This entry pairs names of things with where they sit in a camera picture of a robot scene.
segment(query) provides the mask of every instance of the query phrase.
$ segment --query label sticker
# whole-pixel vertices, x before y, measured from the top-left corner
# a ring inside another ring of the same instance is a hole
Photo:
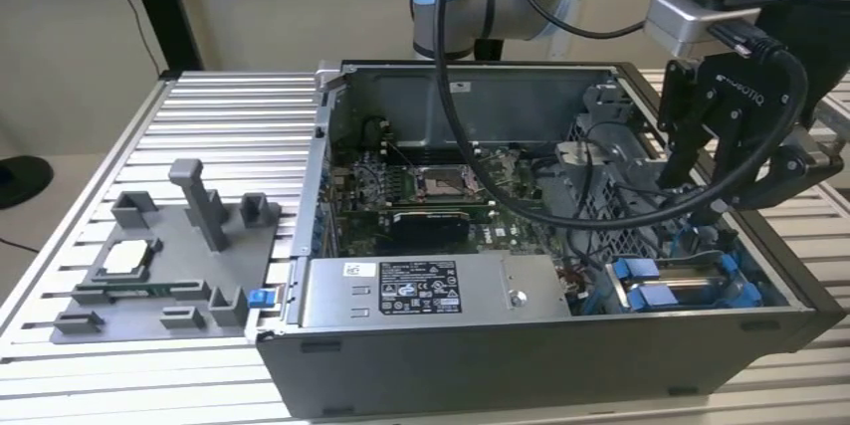
[[[468,94],[472,90],[470,82],[450,82],[448,84],[448,90],[453,94]]]
[[[342,276],[348,278],[372,278],[377,265],[374,263],[345,263]]]
[[[381,314],[460,312],[460,286],[453,261],[401,261],[380,263],[380,267]]]

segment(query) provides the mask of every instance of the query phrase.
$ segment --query warning label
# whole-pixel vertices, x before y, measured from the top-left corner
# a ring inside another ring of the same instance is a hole
[[[380,311],[386,316],[460,312],[453,261],[380,263],[380,291]]]

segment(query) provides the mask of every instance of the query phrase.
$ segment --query white wall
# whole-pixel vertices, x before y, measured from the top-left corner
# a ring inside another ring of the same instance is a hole
[[[0,0],[0,134],[14,149],[105,151],[153,79],[125,0]]]
[[[0,158],[5,156],[14,156],[17,154],[19,154],[19,151],[17,149],[17,146],[11,143],[9,134],[2,129],[0,129]]]
[[[183,0],[210,68],[310,70],[322,59],[412,55],[408,0]],[[546,42],[513,42],[504,56],[544,59]]]
[[[183,4],[209,69],[309,70],[321,59],[410,55],[406,0]],[[645,5],[588,0],[578,23],[620,26],[643,16]],[[0,16],[0,138],[34,154],[105,151],[153,83],[125,0],[0,0]],[[142,25],[158,55],[145,19]],[[504,58],[544,60],[546,51],[548,42],[512,42]],[[570,41],[568,57],[663,61],[640,35],[612,43]]]

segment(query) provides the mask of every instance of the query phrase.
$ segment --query slotted aluminum surface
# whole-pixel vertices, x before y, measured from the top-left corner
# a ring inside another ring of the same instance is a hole
[[[660,87],[660,71],[644,72]],[[850,103],[848,83],[835,99]],[[145,189],[178,195],[170,161],[198,157],[224,198],[264,191],[284,217],[266,282],[286,275],[306,139],[312,74],[186,74],[159,85],[95,179],[0,310],[0,420],[26,423],[232,423],[290,420],[258,354],[241,338],[53,345],[53,319],[111,228],[109,204]],[[763,212],[844,308],[850,309],[850,205],[817,186]],[[580,377],[564,377],[580,386]],[[850,320],[804,350],[757,360],[708,398],[382,419],[381,424],[850,423]]]

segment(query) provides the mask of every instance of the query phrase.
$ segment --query motherboard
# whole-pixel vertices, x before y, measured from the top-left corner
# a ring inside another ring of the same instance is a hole
[[[510,195],[541,208],[530,161],[508,147],[480,150],[489,175]],[[388,146],[333,169],[341,257],[545,254],[556,239],[494,203],[453,151]]]

